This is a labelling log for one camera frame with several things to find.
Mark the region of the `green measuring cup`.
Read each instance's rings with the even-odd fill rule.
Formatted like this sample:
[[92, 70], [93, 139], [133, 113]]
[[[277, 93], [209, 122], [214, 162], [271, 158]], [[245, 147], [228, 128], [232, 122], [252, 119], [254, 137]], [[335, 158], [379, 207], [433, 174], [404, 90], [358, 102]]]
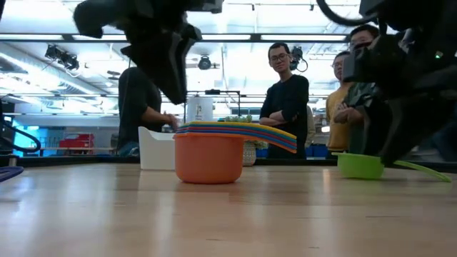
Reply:
[[[344, 152], [334, 152], [332, 155], [337, 157], [338, 169], [345, 178], [379, 180], [383, 176], [385, 166], [381, 163], [381, 159], [377, 156]], [[450, 177], [425, 166], [407, 161], [395, 161], [394, 164], [401, 167], [412, 168], [416, 171], [421, 171], [442, 182], [451, 182]]]

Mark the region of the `black overhead frame beam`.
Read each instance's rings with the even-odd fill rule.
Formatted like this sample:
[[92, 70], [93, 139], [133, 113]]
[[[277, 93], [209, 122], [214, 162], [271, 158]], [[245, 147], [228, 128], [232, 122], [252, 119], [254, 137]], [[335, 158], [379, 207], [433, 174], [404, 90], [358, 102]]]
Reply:
[[[261, 43], [300, 42], [332, 43], [348, 42], [347, 34], [203, 34], [202, 42], [214, 43]], [[100, 39], [78, 34], [0, 34], [0, 42], [64, 42], [64, 43], [126, 43], [123, 34], [105, 34]]]

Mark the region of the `white cylindrical tank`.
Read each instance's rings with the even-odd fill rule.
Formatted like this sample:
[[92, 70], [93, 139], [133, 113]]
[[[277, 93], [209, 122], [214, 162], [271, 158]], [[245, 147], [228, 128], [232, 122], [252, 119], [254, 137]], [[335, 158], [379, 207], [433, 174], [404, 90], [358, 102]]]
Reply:
[[191, 97], [187, 102], [186, 121], [213, 121], [214, 101], [209, 97]]

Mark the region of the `orange measuring cup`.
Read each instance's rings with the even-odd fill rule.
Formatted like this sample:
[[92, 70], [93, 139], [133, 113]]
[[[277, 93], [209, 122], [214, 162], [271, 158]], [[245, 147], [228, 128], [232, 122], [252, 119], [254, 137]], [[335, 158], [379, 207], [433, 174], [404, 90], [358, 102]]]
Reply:
[[265, 141], [296, 153], [296, 138], [270, 133], [196, 133], [174, 135], [175, 172], [185, 183], [223, 184], [238, 180], [246, 141]]

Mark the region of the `black tubular stand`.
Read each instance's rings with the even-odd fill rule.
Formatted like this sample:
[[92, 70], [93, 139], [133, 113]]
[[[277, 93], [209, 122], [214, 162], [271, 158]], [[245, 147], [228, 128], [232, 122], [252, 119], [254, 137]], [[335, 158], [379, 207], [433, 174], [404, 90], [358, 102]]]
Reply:
[[186, 107], [191, 97], [209, 97], [214, 101], [213, 121], [224, 119], [227, 116], [241, 116], [241, 92], [232, 90], [207, 89], [199, 91], [188, 91], [184, 103], [183, 121], [186, 123]]

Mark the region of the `yellow measuring cup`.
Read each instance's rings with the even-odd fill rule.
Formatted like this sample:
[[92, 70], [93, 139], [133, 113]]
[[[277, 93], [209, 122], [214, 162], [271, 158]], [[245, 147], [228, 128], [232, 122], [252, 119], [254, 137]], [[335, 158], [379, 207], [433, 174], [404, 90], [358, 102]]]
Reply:
[[271, 133], [274, 136], [296, 139], [291, 133], [282, 131], [278, 128], [264, 126], [253, 123], [241, 122], [217, 122], [217, 121], [192, 121], [178, 128], [178, 131], [198, 129], [198, 130], [234, 130], [234, 131], [251, 131], [254, 133]]

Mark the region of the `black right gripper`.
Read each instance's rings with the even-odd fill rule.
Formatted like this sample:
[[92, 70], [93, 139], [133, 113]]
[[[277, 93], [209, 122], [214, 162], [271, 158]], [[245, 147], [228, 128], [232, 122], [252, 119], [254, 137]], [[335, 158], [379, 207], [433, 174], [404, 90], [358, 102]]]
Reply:
[[402, 34], [389, 54], [388, 97], [367, 103], [367, 154], [384, 164], [404, 157], [413, 147], [451, 122], [457, 101], [428, 96], [457, 89], [457, 24], [392, 25]]

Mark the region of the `white plastic basket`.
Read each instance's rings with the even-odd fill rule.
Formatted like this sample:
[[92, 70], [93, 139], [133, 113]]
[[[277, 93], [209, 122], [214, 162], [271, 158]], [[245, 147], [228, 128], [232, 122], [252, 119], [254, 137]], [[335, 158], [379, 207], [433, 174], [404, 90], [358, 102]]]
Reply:
[[159, 133], [138, 127], [140, 164], [142, 170], [174, 171], [174, 133]]

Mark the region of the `small navy measuring cup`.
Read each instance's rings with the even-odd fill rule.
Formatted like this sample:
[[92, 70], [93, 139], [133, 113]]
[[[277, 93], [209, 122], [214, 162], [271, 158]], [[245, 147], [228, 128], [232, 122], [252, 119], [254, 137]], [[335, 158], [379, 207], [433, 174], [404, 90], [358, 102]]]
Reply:
[[10, 178], [16, 177], [24, 172], [24, 168], [21, 166], [5, 166], [0, 167], [0, 182], [9, 180]]

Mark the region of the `black ceiling track lights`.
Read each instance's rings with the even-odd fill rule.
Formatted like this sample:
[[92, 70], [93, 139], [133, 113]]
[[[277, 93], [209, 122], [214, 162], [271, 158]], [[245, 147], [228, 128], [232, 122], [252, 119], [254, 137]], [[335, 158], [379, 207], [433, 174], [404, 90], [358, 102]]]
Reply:
[[59, 49], [56, 45], [48, 45], [44, 56], [51, 61], [62, 65], [66, 70], [75, 71], [79, 69], [77, 55]]

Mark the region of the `blue measuring cup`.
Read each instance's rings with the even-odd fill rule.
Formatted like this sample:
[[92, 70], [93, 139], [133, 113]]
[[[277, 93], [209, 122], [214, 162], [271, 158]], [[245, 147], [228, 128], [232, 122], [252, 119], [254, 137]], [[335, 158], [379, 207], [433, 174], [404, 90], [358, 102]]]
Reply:
[[274, 146], [284, 148], [288, 151], [295, 151], [297, 149], [296, 139], [284, 138], [274, 136], [271, 133], [254, 133], [251, 131], [234, 131], [234, 130], [198, 130], [190, 129], [184, 131], [177, 131], [177, 135], [182, 136], [225, 136], [232, 138], [242, 138], [247, 141], [265, 141]]

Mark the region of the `green potted succulent plant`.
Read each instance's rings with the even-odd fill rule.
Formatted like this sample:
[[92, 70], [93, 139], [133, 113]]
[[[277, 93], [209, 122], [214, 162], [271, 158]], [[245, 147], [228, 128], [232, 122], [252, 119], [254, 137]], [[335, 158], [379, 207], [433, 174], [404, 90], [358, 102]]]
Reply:
[[[227, 116], [223, 119], [225, 122], [251, 123], [252, 116]], [[256, 151], [268, 148], [265, 141], [245, 140], [243, 145], [243, 166], [253, 166], [256, 161]]]

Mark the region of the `red tool cabinet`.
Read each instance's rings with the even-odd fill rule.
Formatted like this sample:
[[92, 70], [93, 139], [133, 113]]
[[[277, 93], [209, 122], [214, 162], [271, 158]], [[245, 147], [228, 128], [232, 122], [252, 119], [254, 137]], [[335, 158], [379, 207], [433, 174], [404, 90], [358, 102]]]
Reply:
[[92, 148], [94, 135], [92, 133], [71, 133], [59, 142], [60, 148]]

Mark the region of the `person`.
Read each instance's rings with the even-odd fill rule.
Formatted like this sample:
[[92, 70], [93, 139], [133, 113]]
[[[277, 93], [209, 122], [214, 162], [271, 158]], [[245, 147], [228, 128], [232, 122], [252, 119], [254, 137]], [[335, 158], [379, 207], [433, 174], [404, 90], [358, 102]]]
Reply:
[[[350, 52], [354, 52], [360, 46], [368, 46], [379, 35], [379, 30], [372, 25], [361, 25], [350, 33]], [[350, 107], [351, 100], [361, 94], [371, 93], [374, 84], [354, 82], [349, 88], [346, 97], [338, 105], [333, 120], [338, 124], [348, 125], [348, 152], [362, 153], [364, 120], [361, 112], [354, 107]]]
[[138, 128], [161, 132], [169, 125], [177, 129], [172, 114], [161, 113], [161, 92], [138, 67], [126, 69], [119, 78], [119, 139], [120, 156], [139, 155]]
[[344, 83], [342, 79], [343, 61], [349, 54], [349, 51], [342, 51], [332, 63], [333, 73], [339, 82], [339, 87], [326, 99], [326, 118], [330, 128], [326, 146], [329, 152], [342, 152], [348, 149], [348, 125], [338, 124], [333, 118], [338, 105], [344, 100], [350, 88], [350, 83]]
[[285, 43], [278, 42], [270, 46], [268, 63], [279, 75], [279, 81], [266, 92], [259, 123], [296, 136], [297, 149], [296, 153], [291, 153], [278, 146], [269, 145], [267, 157], [269, 159], [304, 158], [308, 133], [308, 79], [292, 73], [291, 52]]

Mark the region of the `blue storage bins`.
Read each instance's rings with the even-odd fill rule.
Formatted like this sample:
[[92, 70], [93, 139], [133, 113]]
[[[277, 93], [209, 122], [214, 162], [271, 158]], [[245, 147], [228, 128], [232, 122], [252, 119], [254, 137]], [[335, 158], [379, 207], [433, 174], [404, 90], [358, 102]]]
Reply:
[[[312, 144], [306, 148], [306, 158], [325, 158], [327, 157], [328, 149], [324, 144]], [[266, 158], [268, 149], [256, 149], [257, 158]]]

